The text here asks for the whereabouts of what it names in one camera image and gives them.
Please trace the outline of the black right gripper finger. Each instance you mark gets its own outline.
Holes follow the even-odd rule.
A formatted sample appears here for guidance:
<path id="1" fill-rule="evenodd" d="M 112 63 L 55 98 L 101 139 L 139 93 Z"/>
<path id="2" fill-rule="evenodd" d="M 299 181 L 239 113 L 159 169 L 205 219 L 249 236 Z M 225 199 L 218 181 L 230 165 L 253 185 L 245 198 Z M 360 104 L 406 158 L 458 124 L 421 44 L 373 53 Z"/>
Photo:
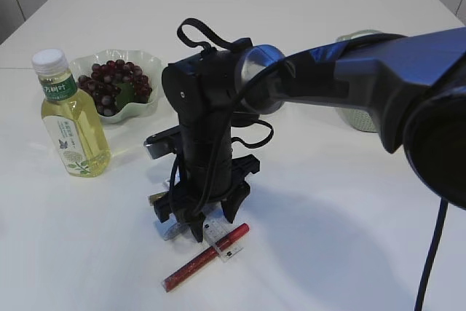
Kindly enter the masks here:
<path id="1" fill-rule="evenodd" d="M 242 202 L 250 194 L 250 185 L 243 181 L 238 186 L 236 186 L 230 194 L 228 194 L 221 201 L 221 207 L 225 219 L 229 223 L 233 223 L 237 215 L 237 212 L 242 204 Z"/>
<path id="2" fill-rule="evenodd" d="M 193 214 L 190 211 L 186 211 L 186 210 L 182 211 L 178 218 L 178 222 L 182 224 L 186 224 L 189 227 L 193 237 L 198 243 L 201 243 L 204 239 L 203 237 L 204 221 L 205 221 L 205 214 L 203 212 Z"/>

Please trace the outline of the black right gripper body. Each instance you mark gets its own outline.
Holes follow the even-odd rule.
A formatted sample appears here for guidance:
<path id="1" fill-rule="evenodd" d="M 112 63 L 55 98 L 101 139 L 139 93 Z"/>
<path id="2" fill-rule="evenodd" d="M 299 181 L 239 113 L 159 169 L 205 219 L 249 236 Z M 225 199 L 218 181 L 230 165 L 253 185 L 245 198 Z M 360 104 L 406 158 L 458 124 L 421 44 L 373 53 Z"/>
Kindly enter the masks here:
<path id="1" fill-rule="evenodd" d="M 152 206 L 159 222 L 166 222 L 170 216 L 176 221 L 182 211 L 193 214 L 203 212 L 210 204 L 219 204 L 246 176 L 260 171 L 259 160 L 249 154 L 233 158 L 232 150 L 226 146 L 218 151 L 214 165 L 204 163 L 210 159 L 210 151 L 202 150 L 193 162 L 188 153 L 175 154 L 172 170 L 179 176 L 178 182 L 169 177 L 167 194 Z"/>

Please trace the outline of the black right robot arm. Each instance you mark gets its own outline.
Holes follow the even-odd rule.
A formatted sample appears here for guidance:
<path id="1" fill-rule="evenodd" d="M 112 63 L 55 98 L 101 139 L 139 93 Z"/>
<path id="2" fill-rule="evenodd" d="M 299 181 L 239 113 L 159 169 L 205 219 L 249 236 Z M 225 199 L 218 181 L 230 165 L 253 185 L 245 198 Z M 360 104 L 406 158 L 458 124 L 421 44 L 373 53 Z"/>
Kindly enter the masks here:
<path id="1" fill-rule="evenodd" d="M 179 124 L 146 140 L 153 157 L 174 153 L 160 221 L 175 216 L 203 239 L 204 207 L 233 221 L 249 195 L 255 157 L 233 158 L 233 127 L 256 123 L 286 102 L 369 113 L 384 149 L 403 148 L 422 182 L 465 206 L 465 30 L 420 36 L 372 34 L 284 56 L 250 39 L 204 43 L 162 72 Z"/>

